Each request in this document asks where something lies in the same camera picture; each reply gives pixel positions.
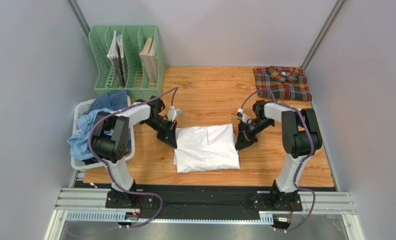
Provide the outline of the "white long sleeve shirt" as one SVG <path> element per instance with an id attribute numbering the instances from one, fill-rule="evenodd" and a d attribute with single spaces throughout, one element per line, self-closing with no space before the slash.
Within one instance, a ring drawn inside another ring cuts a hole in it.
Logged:
<path id="1" fill-rule="evenodd" d="M 176 140 L 173 163 L 178 173 L 240 169 L 231 123 L 180 128 Z"/>

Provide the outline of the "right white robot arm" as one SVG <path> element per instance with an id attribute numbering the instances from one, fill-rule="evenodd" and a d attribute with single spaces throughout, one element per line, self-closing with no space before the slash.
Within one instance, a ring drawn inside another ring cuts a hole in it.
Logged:
<path id="1" fill-rule="evenodd" d="M 238 137 L 235 148 L 240 151 L 258 141 L 257 134 L 279 122 L 286 157 L 280 175 L 272 185 L 268 203 L 283 210 L 298 201 L 298 182 L 303 169 L 316 150 L 322 147 L 322 136 L 315 111 L 294 108 L 278 101 L 258 100 L 253 105 L 255 118 L 238 109 Z"/>

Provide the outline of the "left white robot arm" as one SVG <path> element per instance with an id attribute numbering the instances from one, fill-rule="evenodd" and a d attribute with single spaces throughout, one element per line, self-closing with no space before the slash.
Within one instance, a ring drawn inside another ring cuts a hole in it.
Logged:
<path id="1" fill-rule="evenodd" d="M 146 124 L 157 132 L 157 139 L 176 149 L 176 117 L 182 111 L 170 105 L 168 114 L 163 100 L 152 97 L 108 113 L 100 111 L 88 137 L 88 149 L 106 168 L 112 181 L 107 193 L 106 208 L 139 208 L 144 193 L 137 192 L 136 183 L 126 165 L 127 145 L 132 144 L 130 129 L 136 124 Z"/>

